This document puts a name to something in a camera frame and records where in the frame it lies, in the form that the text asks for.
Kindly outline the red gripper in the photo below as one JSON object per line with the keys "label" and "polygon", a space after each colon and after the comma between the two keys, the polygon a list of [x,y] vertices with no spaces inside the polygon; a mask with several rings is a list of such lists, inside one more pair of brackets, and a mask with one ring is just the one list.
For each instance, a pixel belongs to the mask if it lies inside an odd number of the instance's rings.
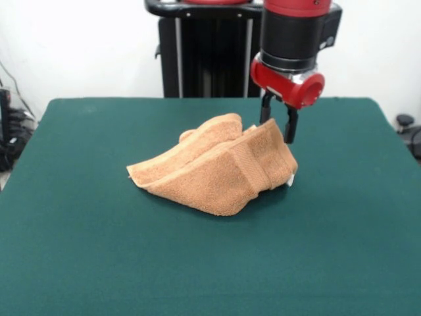
{"label": "red gripper", "polygon": [[251,63],[250,75],[253,82],[266,91],[260,108],[260,125],[271,116],[271,100],[280,97],[287,107],[288,122],[285,125],[284,140],[292,144],[295,139],[298,110],[313,105],[321,96],[325,86],[325,77],[316,71],[308,70],[299,74],[278,72],[266,66],[256,54]]}

